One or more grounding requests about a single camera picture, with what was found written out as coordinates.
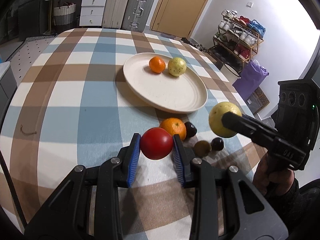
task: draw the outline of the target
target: wooden shoe rack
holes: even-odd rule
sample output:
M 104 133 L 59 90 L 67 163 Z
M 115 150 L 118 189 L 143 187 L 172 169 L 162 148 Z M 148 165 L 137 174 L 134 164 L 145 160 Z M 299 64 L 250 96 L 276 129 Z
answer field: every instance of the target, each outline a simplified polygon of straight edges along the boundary
M 244 41 L 240 40 L 237 36 L 235 36 L 233 33 L 225 31 L 224 29 L 218 27 L 218 32 L 220 34 L 228 34 L 229 36 L 232 37 L 232 40 L 237 42 L 238 44 L 243 45 L 244 47 L 248 48 L 250 50 L 250 57 L 243 60 L 241 59 L 237 54 L 235 54 L 232 50 L 230 50 L 225 43 L 219 41 L 218 39 L 216 39 L 215 37 L 213 37 L 213 44 L 214 46 L 217 46 L 218 44 L 221 45 L 222 47 L 224 47 L 228 52 L 230 52 L 230 54 L 232 54 L 233 56 L 235 56 L 240 62 L 242 62 L 242 68 L 244 68 L 244 64 L 248 63 L 252 57 L 254 57 L 255 55 L 258 54 L 259 52 L 259 46 L 261 43 L 264 42 L 264 40 L 260 37 L 260 34 L 257 33 L 256 31 L 250 29 L 249 27 L 247 27 L 246 25 L 242 24 L 241 22 L 238 22 L 236 20 L 230 19 L 229 17 L 226 17 L 223 15 L 223 19 L 229 22 L 232 22 L 234 25 L 236 25 L 237 27 L 241 28 L 243 31 L 247 31 L 249 33 L 251 33 L 251 35 L 253 37 L 256 37 L 258 39 L 257 43 L 253 46 L 249 46 L 248 44 L 246 44 Z

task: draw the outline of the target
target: plate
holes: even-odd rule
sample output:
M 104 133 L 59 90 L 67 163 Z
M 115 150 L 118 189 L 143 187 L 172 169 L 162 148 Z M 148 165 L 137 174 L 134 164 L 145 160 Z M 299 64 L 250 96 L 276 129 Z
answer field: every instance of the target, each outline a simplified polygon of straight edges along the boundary
M 161 57 L 168 65 L 168 56 L 138 53 L 124 63 L 124 77 L 132 91 L 151 106 L 169 113 L 191 113 L 207 102 L 208 93 L 201 78 L 190 68 L 179 76 L 172 76 L 168 68 L 162 73 L 151 71 L 149 61 Z

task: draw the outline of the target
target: silver suitcase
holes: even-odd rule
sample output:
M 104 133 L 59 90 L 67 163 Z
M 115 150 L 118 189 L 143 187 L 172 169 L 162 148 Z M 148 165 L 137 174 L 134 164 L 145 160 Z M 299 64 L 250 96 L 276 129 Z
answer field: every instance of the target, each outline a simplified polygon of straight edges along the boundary
M 104 8 L 102 27 L 120 29 L 128 0 L 107 0 Z
M 125 9 L 122 29 L 143 32 L 155 0 L 129 0 Z

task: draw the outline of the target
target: metal bolt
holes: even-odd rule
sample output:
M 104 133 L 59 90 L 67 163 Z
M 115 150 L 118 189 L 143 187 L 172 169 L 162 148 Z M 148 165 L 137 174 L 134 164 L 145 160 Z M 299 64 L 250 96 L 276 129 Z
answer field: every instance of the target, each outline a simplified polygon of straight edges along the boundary
M 80 171 L 83 171 L 83 166 L 82 165 L 77 165 L 76 167 L 75 167 L 75 172 L 80 172 Z
M 120 158 L 118 158 L 118 157 L 113 157 L 113 158 L 111 159 L 111 163 L 113 163 L 113 164 L 118 164 L 120 161 L 121 161 L 121 160 L 120 160 Z
M 230 166 L 230 167 L 229 167 L 229 171 L 236 173 L 236 172 L 239 171 L 239 169 L 238 169 L 237 166 Z
M 192 162 L 193 162 L 194 164 L 201 164 L 201 163 L 202 163 L 202 160 L 201 160 L 200 158 L 193 158 L 193 159 L 192 159 Z

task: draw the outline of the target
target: human hand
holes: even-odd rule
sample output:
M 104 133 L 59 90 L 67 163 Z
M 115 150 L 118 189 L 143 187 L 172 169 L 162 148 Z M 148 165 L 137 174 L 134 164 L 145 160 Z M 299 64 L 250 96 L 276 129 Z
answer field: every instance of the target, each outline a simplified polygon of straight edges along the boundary
M 275 195 L 281 196 L 289 191 L 294 181 L 292 170 L 275 171 L 267 175 L 268 163 L 265 154 L 260 160 L 257 171 L 253 176 L 253 185 L 261 192 L 262 195 L 267 193 L 267 186 L 270 182 L 279 184 L 275 190 Z

